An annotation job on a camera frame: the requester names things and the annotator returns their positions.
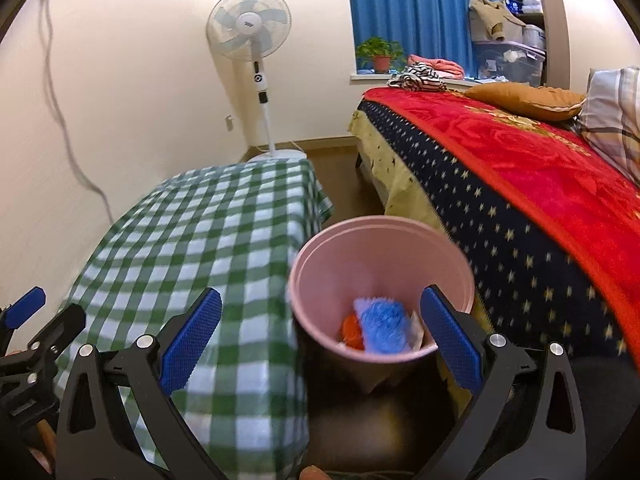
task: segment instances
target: baseboard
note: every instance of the baseboard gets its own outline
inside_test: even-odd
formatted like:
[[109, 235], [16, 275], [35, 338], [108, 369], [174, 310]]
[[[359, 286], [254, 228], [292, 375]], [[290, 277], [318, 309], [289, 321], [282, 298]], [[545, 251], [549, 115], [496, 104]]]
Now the baseboard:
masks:
[[[358, 144], [358, 138], [355, 136], [343, 136], [343, 137], [321, 137], [319, 139], [302, 139], [296, 140], [295, 143], [304, 152], [311, 150], [320, 150], [322, 148], [342, 148], [345, 146], [356, 146]], [[295, 145], [290, 142], [276, 142], [277, 150], [284, 150], [286, 148], [295, 148]], [[240, 162], [246, 162], [256, 155], [268, 150], [269, 147], [266, 144], [261, 146], [249, 146], [246, 153], [240, 159]]]

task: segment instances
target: green checkered tablecloth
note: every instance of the green checkered tablecloth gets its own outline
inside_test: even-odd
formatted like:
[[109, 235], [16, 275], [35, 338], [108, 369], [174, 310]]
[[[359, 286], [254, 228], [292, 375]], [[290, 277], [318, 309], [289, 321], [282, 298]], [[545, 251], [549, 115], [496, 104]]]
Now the green checkered tablecloth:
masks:
[[[130, 346], [212, 286], [222, 320], [172, 399], [229, 478], [286, 478], [308, 442], [287, 277], [330, 209], [307, 160], [188, 171], [157, 186], [109, 230], [71, 288], [87, 325], [58, 359], [58, 392], [84, 343]], [[161, 464], [128, 388], [123, 398], [145, 456]]]

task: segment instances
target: electrical cord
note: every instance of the electrical cord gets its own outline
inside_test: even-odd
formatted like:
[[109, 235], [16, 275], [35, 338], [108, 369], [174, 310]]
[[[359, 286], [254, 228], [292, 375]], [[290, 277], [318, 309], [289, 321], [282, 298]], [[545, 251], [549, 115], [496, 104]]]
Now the electrical cord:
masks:
[[42, 16], [47, 23], [47, 32], [48, 35], [43, 37], [40, 34], [40, 39], [44, 43], [45, 47], [45, 58], [44, 58], [44, 93], [45, 98], [47, 100], [47, 107], [51, 111], [53, 116], [53, 120], [60, 127], [62, 131], [62, 136], [65, 141], [65, 151], [66, 158], [69, 161], [69, 165], [71, 166], [71, 171], [74, 174], [76, 180], [80, 183], [81, 186], [88, 189], [89, 191], [97, 194], [102, 199], [104, 203], [104, 209], [107, 213], [107, 218], [109, 222], [113, 225], [115, 223], [113, 213], [111, 212], [111, 205], [109, 204], [109, 199], [107, 198], [106, 193], [95, 184], [86, 173], [82, 170], [78, 161], [76, 159], [76, 155], [74, 153], [73, 147], [71, 145], [71, 139], [69, 137], [69, 130], [66, 123], [66, 119], [64, 114], [62, 113], [62, 109], [60, 108], [60, 102], [58, 101], [58, 96], [56, 94], [56, 89], [53, 84], [53, 74], [51, 71], [51, 51], [53, 48], [53, 20], [51, 19], [51, 9], [49, 5], [49, 0], [40, 0], [40, 17], [39, 23], [42, 24]]

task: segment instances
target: orange pillow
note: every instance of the orange pillow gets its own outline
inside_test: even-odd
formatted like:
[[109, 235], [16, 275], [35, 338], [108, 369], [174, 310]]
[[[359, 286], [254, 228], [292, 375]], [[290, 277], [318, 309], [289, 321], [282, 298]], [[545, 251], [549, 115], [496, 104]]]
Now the orange pillow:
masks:
[[535, 88], [523, 83], [486, 83], [471, 87], [467, 97], [499, 106], [512, 114], [554, 123], [580, 113], [585, 96], [560, 88]]

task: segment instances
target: fan blade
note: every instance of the fan blade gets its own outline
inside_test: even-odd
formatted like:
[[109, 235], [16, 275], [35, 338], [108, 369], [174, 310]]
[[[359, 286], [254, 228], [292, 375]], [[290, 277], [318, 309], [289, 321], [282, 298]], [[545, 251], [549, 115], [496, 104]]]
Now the fan blade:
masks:
[[229, 14], [228, 10], [224, 7], [220, 7], [218, 9], [218, 12], [216, 12], [216, 15], [214, 16], [214, 20], [226, 28], [236, 28], [236, 19]]
[[258, 15], [264, 22], [287, 23], [287, 13], [281, 9], [264, 9]]
[[220, 48], [225, 52], [231, 52], [236, 48], [240, 48], [241, 46], [243, 46], [247, 40], [248, 38], [246, 36], [243, 36], [242, 34], [238, 34], [237, 36], [231, 38], [230, 40], [223, 41], [223, 43], [220, 43]]
[[256, 40], [260, 44], [262, 54], [267, 52], [273, 46], [273, 41], [271, 41], [271, 34], [269, 34], [269, 31], [266, 28], [260, 31], [260, 34], [258, 34]]
[[251, 12], [252, 10], [254, 10], [254, 5], [258, 0], [243, 0], [239, 5], [238, 5], [238, 15], [242, 14], [243, 12]]

